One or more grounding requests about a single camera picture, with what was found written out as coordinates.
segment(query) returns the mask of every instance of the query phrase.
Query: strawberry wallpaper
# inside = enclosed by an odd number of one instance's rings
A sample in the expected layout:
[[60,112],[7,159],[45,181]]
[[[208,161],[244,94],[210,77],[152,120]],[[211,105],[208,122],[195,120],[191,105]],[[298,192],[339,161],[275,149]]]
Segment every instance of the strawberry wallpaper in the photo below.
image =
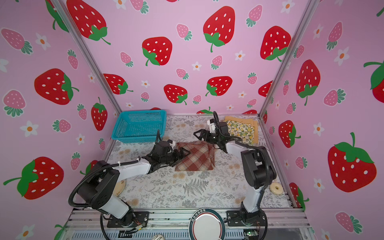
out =
[[306,4],[66,1],[123,111],[193,114],[260,111]]
[[114,108],[49,0],[6,1],[0,33],[2,239],[57,240]]
[[321,1],[264,115],[316,239],[382,239],[383,7]]

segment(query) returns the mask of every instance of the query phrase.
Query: yellow cloth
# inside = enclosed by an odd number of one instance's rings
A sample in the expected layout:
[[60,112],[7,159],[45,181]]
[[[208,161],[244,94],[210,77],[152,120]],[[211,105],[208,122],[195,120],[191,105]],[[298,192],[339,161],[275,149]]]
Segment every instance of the yellow cloth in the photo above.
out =
[[226,116],[224,118],[224,121],[227,122],[227,121],[236,121],[236,122],[240,122],[240,123],[244,123],[244,124],[250,124],[253,129],[254,129],[254,132],[253,132],[253,137],[252,137],[252,144],[257,144],[259,143],[259,133],[258,133],[258,124],[257,124],[257,121],[253,120],[253,119],[242,119],[242,118],[234,118],[234,117],[231,117],[231,116]]

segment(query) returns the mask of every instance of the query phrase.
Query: blue plastic basket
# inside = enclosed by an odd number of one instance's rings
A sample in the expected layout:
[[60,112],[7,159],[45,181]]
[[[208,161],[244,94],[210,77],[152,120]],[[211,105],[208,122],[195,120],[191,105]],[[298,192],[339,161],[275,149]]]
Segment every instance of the blue plastic basket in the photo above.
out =
[[113,129],[112,139],[123,143],[155,142],[157,130],[160,136],[166,129],[165,110],[128,111],[119,115]]

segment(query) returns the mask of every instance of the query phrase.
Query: plaid cloth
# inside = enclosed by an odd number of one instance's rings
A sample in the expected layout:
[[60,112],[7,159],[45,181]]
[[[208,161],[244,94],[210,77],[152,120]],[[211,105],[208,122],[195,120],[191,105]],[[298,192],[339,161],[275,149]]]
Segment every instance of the plaid cloth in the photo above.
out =
[[215,148],[205,141],[178,142],[177,148],[183,147],[191,152],[175,166],[175,171],[206,171],[215,167]]

